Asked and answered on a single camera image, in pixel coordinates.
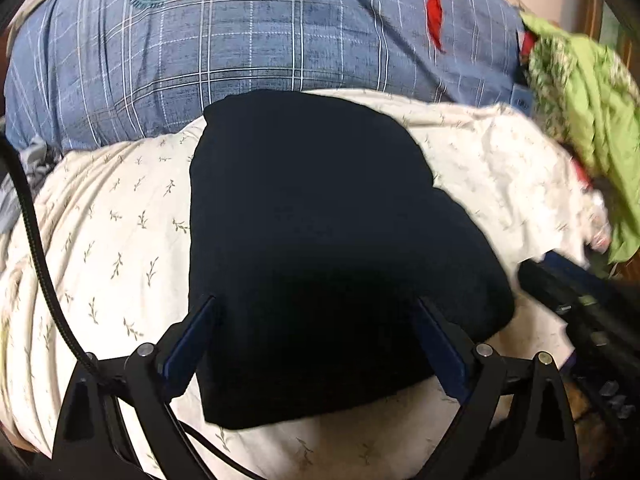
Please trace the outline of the red ribbon strip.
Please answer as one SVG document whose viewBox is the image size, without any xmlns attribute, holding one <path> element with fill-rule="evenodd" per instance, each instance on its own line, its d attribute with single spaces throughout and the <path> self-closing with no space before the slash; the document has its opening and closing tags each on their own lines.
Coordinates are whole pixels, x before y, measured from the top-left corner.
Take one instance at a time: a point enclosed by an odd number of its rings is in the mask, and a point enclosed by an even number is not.
<svg viewBox="0 0 640 480">
<path fill-rule="evenodd" d="M 445 52 L 442 47 L 442 0 L 426 0 L 427 30 L 431 40 L 439 52 Z"/>
</svg>

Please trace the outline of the cream leaf-print bedsheet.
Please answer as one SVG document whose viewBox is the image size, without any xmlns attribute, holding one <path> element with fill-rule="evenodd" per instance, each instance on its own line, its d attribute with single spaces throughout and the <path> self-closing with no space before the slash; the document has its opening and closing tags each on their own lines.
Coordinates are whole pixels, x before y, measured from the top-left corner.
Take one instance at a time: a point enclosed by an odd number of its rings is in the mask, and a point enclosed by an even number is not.
<svg viewBox="0 0 640 480">
<path fill-rule="evenodd" d="M 605 248 L 602 196 L 574 160 L 514 108 L 426 104 L 372 90 L 340 97 L 390 115 L 412 135 L 438 188 L 483 230 L 503 267 L 554 250 L 585 264 Z M 191 157 L 204 129 L 67 154 L 35 200 L 58 300 L 100 358 L 156 341 L 186 315 Z M 1 422 L 52 453 L 75 358 L 39 290 L 24 226 L 1 237 Z M 405 479 L 434 450 L 457 405 L 436 380 L 349 412 L 229 431 L 203 418 L 191 386 L 171 405 L 221 453 L 268 479 Z"/>
</svg>

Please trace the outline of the green patterned garment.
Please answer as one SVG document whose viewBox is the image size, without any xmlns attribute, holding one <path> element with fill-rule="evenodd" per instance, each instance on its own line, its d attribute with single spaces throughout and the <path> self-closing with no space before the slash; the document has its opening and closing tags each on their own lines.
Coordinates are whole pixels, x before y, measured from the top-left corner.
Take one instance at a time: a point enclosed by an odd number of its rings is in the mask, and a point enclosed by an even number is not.
<svg viewBox="0 0 640 480">
<path fill-rule="evenodd" d="M 586 35 L 522 13 L 536 36 L 527 80 L 542 131 L 569 145 L 592 178 L 612 186 L 608 261 L 639 249 L 639 87 L 617 53 Z"/>
</svg>

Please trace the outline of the light grey-blue cloth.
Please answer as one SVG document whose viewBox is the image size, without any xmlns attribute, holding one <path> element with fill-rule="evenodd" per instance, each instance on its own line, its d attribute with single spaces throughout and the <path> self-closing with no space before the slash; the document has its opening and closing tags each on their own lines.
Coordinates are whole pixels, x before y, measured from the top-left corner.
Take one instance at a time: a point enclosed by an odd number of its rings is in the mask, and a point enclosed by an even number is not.
<svg viewBox="0 0 640 480">
<path fill-rule="evenodd" d="M 40 136 L 34 136 L 28 147 L 18 152 L 24 170 L 29 191 L 35 198 L 44 180 L 62 159 L 62 153 L 54 146 L 48 145 Z M 1 233 L 9 233 L 21 214 L 17 192 L 10 176 L 1 179 Z"/>
</svg>

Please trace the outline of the dark navy garment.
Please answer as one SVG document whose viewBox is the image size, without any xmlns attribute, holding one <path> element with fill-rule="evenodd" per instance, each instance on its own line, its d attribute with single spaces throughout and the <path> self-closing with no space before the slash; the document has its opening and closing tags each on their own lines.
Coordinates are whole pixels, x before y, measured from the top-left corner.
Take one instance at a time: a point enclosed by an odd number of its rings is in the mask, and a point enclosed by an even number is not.
<svg viewBox="0 0 640 480">
<path fill-rule="evenodd" d="M 189 302 L 216 301 L 196 372 L 206 422 L 250 429 L 423 382 L 421 300 L 476 342 L 513 318 L 487 237 L 394 118 L 272 90 L 203 116 Z"/>
</svg>

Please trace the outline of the blue plaid pillow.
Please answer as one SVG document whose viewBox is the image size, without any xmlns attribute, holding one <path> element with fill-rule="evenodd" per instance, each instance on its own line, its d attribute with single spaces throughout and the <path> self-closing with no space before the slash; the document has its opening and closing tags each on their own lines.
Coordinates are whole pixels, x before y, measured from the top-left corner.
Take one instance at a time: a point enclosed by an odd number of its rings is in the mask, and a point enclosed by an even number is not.
<svg viewBox="0 0 640 480">
<path fill-rule="evenodd" d="M 176 132 L 230 94 L 370 89 L 423 102 L 533 96 L 506 0 L 43 0 L 17 25 L 6 137 L 62 152 Z"/>
</svg>

